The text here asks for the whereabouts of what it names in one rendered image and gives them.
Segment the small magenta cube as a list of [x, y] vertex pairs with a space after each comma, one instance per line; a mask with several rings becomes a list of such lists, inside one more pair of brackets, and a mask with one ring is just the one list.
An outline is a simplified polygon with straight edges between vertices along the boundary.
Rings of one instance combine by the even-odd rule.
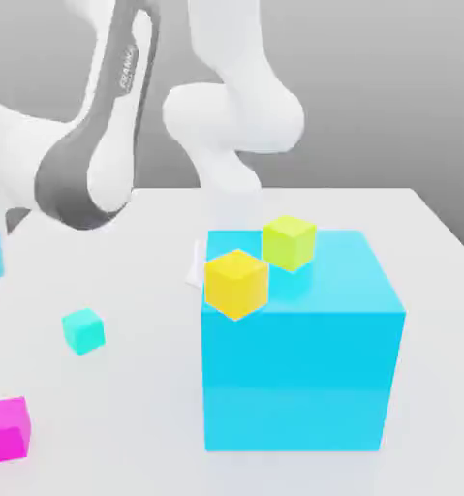
[[23, 396], [0, 400], [0, 462], [25, 458], [31, 419]]

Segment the small turquoise cube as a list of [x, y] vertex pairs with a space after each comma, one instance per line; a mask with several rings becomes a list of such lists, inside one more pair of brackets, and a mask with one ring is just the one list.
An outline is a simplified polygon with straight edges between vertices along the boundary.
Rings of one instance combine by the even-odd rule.
[[65, 340], [78, 356], [106, 343], [103, 320], [89, 308], [77, 310], [63, 317], [61, 322]]

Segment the small yellow cube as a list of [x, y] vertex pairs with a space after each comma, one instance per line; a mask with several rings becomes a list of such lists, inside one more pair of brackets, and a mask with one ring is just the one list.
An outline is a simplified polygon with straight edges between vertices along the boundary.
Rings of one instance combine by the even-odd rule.
[[235, 249], [204, 267], [204, 300], [237, 321], [268, 303], [269, 266]]

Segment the small lime green cube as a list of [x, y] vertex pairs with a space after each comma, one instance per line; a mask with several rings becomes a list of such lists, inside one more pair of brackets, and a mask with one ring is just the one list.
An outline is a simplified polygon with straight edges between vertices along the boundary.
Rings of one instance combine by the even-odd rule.
[[276, 267], [295, 272], [314, 256], [317, 227], [305, 220], [284, 215], [263, 226], [262, 257]]

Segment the large cyan box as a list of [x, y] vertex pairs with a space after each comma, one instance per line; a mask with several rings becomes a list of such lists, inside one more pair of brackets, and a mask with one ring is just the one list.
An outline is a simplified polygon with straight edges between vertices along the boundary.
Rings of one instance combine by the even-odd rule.
[[209, 451], [375, 451], [406, 311], [362, 232], [320, 230], [311, 263], [269, 271], [267, 305], [201, 306]]

